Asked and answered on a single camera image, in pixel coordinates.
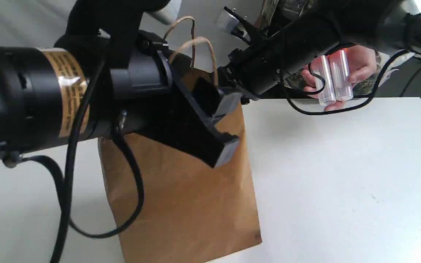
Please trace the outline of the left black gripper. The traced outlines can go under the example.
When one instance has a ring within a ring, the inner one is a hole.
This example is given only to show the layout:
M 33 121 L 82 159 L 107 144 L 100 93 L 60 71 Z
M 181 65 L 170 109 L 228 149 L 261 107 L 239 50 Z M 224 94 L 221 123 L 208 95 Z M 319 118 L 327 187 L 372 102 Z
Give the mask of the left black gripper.
M 143 30 L 129 58 L 127 73 L 110 71 L 117 133 L 138 133 L 168 146 L 197 146 L 196 158 L 211 168 L 228 163 L 240 138 L 220 132 L 216 124 L 240 103 L 241 92 L 218 87 L 213 74 L 185 84 L 190 57 L 173 54 L 167 42 Z

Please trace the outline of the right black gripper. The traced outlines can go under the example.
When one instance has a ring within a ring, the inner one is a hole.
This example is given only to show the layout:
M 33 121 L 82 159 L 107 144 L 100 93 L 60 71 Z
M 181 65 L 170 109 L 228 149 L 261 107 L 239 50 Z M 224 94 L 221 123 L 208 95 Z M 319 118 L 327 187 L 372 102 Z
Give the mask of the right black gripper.
M 266 37 L 229 7 L 222 14 L 240 22 L 250 37 L 249 46 L 229 54 L 229 63 L 218 68 L 219 85 L 235 88 L 245 97 L 259 97 L 339 43 L 339 27 L 331 12 L 311 12 Z

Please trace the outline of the person's left hand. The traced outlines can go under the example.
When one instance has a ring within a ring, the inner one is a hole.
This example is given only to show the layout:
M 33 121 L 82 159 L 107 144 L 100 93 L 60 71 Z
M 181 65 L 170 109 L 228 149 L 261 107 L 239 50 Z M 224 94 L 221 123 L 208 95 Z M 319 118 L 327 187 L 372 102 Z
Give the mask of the person's left hand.
M 376 73 L 376 53 L 373 49 L 360 45 L 352 46 L 346 49 L 346 58 L 349 62 L 349 81 L 353 86 L 367 80 Z M 316 91 L 316 77 L 311 75 L 307 65 L 303 68 L 301 75 L 306 82 L 304 91 Z

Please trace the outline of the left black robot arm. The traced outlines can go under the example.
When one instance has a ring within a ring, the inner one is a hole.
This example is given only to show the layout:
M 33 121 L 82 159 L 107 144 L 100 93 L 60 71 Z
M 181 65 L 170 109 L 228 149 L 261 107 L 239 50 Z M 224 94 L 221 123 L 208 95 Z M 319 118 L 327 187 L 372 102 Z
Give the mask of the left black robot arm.
M 174 22 L 180 0 L 77 0 L 52 49 L 0 47 L 0 160 L 68 144 L 87 86 L 79 140 L 136 133 L 219 167 L 239 138 L 216 123 L 239 93 L 200 79 L 190 92 L 168 60 L 171 51 L 139 29 L 144 13 Z

